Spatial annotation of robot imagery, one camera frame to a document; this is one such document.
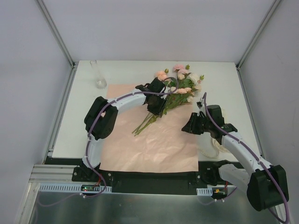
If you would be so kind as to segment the cream ribbon gold lettering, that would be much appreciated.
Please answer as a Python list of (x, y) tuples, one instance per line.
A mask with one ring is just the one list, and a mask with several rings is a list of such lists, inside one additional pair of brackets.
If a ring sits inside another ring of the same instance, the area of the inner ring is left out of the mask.
[(216, 159), (219, 155), (231, 153), (216, 139), (213, 139), (210, 133), (203, 133), (197, 137), (198, 151), (207, 158)]

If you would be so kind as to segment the pink artificial flower bouquet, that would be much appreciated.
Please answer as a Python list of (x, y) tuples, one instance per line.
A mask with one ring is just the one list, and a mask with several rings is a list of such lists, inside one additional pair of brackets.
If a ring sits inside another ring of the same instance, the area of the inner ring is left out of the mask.
[(154, 115), (149, 112), (142, 123), (132, 132), (134, 136), (139, 135), (150, 124), (156, 122), (158, 118), (166, 115), (170, 110), (177, 107), (190, 104), (194, 96), (201, 92), (201, 83), (204, 75), (197, 75), (190, 72), (190, 65), (176, 64), (173, 69), (174, 79), (169, 77), (169, 70), (161, 70), (155, 73), (155, 77), (166, 85), (166, 92), (172, 94), (163, 97), (166, 99), (166, 105), (161, 115)]

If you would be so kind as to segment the pink wrapping paper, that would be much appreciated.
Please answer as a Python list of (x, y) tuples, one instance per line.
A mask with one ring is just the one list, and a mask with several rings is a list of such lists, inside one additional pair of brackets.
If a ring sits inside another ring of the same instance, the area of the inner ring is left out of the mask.
[(152, 173), (197, 170), (197, 137), (181, 130), (191, 113), (191, 105), (175, 108), (137, 136), (132, 132), (147, 116), (146, 106), (119, 114), (114, 130), (104, 139), (100, 169)]

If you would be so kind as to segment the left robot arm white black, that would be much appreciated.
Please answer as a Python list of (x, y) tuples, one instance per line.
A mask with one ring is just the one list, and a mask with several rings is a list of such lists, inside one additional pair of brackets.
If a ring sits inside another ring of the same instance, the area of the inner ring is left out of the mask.
[(117, 116), (138, 106), (147, 105), (147, 110), (160, 116), (166, 105), (166, 85), (155, 78), (150, 84), (138, 85), (130, 93), (105, 99), (97, 97), (85, 119), (87, 146), (79, 165), (83, 177), (93, 182), (99, 176), (96, 168), (100, 164), (102, 142), (113, 131)]

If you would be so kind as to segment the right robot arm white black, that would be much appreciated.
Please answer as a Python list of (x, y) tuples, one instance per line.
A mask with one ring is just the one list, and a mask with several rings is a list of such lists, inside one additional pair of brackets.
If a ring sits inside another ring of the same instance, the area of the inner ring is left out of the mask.
[(240, 163), (222, 160), (213, 163), (204, 181), (217, 185), (227, 181), (243, 191), (251, 206), (262, 211), (289, 201), (286, 172), (280, 165), (272, 165), (253, 152), (242, 139), (238, 130), (225, 123), (219, 105), (209, 105), (206, 112), (193, 112), (182, 128), (183, 132), (201, 135), (209, 133), (211, 138), (226, 148)]

